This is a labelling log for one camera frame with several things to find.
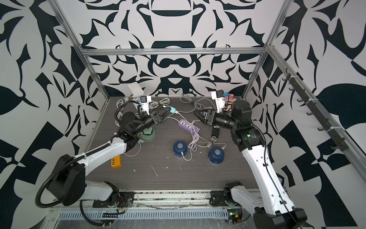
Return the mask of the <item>blue cordless grinder front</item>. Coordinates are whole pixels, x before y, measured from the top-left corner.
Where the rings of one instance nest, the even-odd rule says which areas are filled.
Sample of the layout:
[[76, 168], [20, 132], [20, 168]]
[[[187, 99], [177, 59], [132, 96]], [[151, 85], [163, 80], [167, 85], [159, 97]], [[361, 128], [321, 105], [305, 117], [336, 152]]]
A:
[[208, 152], [208, 162], [212, 166], [219, 166], [224, 162], [225, 152], [220, 147], [214, 147]]

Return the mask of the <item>teal charger adapter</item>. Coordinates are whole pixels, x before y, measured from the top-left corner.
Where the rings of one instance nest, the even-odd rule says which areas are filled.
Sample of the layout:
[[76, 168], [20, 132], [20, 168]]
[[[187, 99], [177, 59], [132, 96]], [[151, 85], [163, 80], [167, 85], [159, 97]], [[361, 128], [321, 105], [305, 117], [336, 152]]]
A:
[[170, 109], [171, 109], [170, 110], [171, 113], [175, 113], [176, 109], [174, 107], [171, 106]]

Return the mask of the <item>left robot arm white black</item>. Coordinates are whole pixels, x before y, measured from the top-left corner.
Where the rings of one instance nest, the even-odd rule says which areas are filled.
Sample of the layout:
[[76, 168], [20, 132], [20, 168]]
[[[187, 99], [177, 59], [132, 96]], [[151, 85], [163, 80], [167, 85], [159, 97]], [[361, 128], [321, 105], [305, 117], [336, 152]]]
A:
[[39, 208], [58, 204], [69, 206], [82, 200], [99, 200], [113, 203], [118, 189], [110, 182], [87, 181], [86, 177], [108, 160], [130, 151], [139, 141], [139, 133], [162, 123], [175, 109], [166, 106], [145, 113], [137, 118], [126, 112], [117, 118], [119, 128], [105, 144], [76, 156], [63, 155], [57, 161], [52, 174], [44, 181], [35, 197]]

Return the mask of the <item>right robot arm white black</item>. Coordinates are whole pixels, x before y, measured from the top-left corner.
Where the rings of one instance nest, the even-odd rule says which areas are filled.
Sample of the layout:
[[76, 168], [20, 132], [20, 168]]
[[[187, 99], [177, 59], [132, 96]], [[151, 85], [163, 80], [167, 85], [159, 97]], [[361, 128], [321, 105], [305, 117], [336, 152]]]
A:
[[249, 103], [235, 101], [230, 114], [212, 109], [196, 110], [193, 114], [205, 125], [229, 129], [233, 142], [253, 172], [262, 198], [253, 196], [243, 185], [230, 183], [226, 186], [230, 201], [246, 209], [258, 229], [303, 228], [307, 215], [295, 206], [279, 181], [269, 159], [264, 134], [253, 124]]

